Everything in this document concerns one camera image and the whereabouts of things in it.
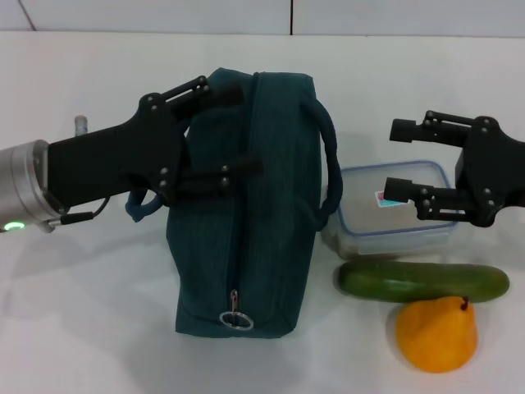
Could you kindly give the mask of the teal blue fabric bag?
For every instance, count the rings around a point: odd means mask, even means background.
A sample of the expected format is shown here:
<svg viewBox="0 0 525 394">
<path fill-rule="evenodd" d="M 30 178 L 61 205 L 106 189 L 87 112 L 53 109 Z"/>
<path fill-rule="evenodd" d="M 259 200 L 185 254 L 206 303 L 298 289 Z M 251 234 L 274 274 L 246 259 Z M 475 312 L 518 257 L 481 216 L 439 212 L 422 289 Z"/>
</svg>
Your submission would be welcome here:
<svg viewBox="0 0 525 394">
<path fill-rule="evenodd" d="M 237 82 L 238 107 L 196 116 L 187 135 L 195 169 L 244 154 L 263 172 L 230 196 L 169 210 L 166 238 L 180 276 L 177 332 L 279 338 L 299 318 L 316 234 L 343 192 L 337 140 L 311 76 L 220 68 L 209 84 Z"/>
</svg>

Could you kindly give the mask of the clear blue-rimmed food container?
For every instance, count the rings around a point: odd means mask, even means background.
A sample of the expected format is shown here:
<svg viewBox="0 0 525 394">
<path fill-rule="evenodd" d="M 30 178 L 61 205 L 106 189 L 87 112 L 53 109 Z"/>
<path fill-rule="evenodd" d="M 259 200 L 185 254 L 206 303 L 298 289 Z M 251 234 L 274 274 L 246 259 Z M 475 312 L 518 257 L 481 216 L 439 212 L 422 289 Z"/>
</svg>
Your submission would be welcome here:
<svg viewBox="0 0 525 394">
<path fill-rule="evenodd" d="M 342 259 L 355 255 L 403 255 L 439 249 L 454 222 L 420 221 L 412 201 L 383 196 L 387 177 L 436 187 L 450 185 L 445 171 L 431 160 L 383 163 L 341 170 L 344 192 L 324 231 L 326 243 Z"/>
</svg>

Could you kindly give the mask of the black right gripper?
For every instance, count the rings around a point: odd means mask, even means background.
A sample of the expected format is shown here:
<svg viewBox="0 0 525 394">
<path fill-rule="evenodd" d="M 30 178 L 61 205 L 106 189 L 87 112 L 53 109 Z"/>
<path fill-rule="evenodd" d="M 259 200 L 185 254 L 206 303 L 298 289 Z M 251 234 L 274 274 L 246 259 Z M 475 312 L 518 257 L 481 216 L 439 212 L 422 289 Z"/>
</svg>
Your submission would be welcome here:
<svg viewBox="0 0 525 394">
<path fill-rule="evenodd" d="M 412 201 L 419 220 L 490 226 L 500 210 L 525 208 L 525 142 L 506 135 L 496 119 L 429 110 L 420 124 L 394 119 L 390 140 L 463 148 L 456 164 L 457 190 L 386 178 L 385 199 Z"/>
</svg>

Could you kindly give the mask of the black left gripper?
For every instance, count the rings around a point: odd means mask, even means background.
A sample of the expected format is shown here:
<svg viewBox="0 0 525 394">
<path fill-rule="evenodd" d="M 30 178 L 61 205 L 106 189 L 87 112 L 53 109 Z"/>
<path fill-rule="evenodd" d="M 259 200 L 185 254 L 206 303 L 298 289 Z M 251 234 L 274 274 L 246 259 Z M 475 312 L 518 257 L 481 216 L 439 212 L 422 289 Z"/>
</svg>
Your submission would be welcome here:
<svg viewBox="0 0 525 394">
<path fill-rule="evenodd" d="M 68 208 L 127 191 L 151 190 L 176 200 L 180 169 L 189 163 L 187 121 L 211 108 L 240 105 L 239 83 L 212 87 L 200 76 L 162 94 L 142 97 L 128 121 L 48 146 L 48 190 Z M 180 173 L 180 196 L 223 196 L 262 174 L 261 159 L 241 159 L 207 171 Z"/>
</svg>

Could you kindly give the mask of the green cucumber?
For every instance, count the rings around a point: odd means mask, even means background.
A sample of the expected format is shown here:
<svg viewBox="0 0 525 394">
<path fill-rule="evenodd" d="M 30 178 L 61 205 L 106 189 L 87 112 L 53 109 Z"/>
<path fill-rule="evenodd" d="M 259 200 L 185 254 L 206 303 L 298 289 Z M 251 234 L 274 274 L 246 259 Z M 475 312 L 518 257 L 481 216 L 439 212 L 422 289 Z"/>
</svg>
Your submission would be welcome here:
<svg viewBox="0 0 525 394">
<path fill-rule="evenodd" d="M 347 295 L 390 303 L 447 296 L 466 296 L 473 303 L 482 303 L 503 296 L 510 288 L 508 275 L 488 265 L 389 259 L 343 263 L 337 270 L 336 283 Z"/>
</svg>

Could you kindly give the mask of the orange pear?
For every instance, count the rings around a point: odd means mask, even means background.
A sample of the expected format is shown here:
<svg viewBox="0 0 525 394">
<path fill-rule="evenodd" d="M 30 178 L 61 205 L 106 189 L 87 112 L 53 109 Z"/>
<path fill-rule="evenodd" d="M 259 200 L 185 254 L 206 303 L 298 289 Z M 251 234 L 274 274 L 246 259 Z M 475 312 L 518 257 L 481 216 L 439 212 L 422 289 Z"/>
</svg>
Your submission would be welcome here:
<svg viewBox="0 0 525 394">
<path fill-rule="evenodd" d="M 459 369 L 478 346 L 473 304 L 467 296 L 410 303 L 397 315 L 395 340 L 404 358 L 424 372 Z"/>
</svg>

